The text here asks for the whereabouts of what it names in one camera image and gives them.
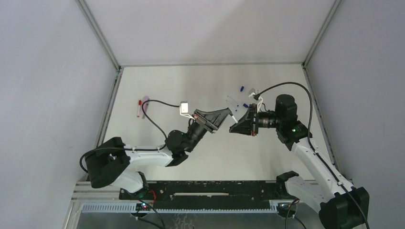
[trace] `white wall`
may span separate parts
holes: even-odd
[[[345,1],[309,65],[343,172],[370,193],[371,228],[405,218],[405,2]]]
[[[302,62],[333,0],[87,0],[126,64]]]
[[[115,70],[73,0],[3,0],[0,34],[0,228],[61,228]]]

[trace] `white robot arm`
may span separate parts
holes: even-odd
[[[256,136],[259,128],[275,128],[281,143],[304,163],[319,184],[312,185],[290,171],[277,177],[281,196],[301,199],[318,213],[326,229],[349,229],[366,221],[369,194],[363,187],[355,188],[319,151],[312,134],[298,120],[291,95],[279,95],[274,111],[260,112],[258,105],[251,104],[230,132]]]
[[[82,155],[80,166],[88,173],[91,186],[112,185],[141,198],[148,191],[148,183],[137,167],[177,166],[188,158],[186,152],[191,152],[207,132],[215,133],[228,115],[236,121],[229,108],[212,112],[195,110],[192,115],[187,113],[187,102],[181,102],[179,108],[180,115],[192,119],[193,123],[189,123],[186,133],[171,131],[164,145],[132,147],[123,143],[120,137],[114,137]],[[87,170],[82,165],[83,158]]]

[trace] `red marker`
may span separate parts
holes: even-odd
[[[138,102],[138,115],[137,115],[138,118],[139,118],[139,115],[140,115],[140,106],[141,105],[142,105],[142,101],[139,100],[139,102]]]

